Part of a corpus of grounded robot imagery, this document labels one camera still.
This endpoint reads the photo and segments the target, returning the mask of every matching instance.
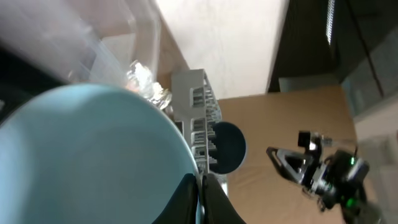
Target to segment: green led light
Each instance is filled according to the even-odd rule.
[[[355,204],[356,204],[356,201],[353,198],[350,198],[350,199],[348,199],[348,201],[346,203],[346,207],[350,208],[350,207],[352,207]]]

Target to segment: clear glass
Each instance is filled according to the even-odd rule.
[[[4,0],[0,41],[66,83],[129,86],[138,61],[155,80],[160,21],[151,0]]]

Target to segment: wall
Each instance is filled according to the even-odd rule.
[[[191,69],[219,99],[266,92],[288,0],[157,1]]]
[[[242,129],[248,145],[243,166],[228,176],[229,198],[248,224],[343,222],[338,207],[321,214],[316,201],[281,178],[266,155],[269,146],[302,151],[297,147],[300,130],[354,139],[354,124],[339,86],[220,100],[219,104],[223,119]],[[334,151],[326,149],[324,156]]]

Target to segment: white wall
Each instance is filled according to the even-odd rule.
[[[266,92],[288,0],[157,0],[190,68],[217,98]]]

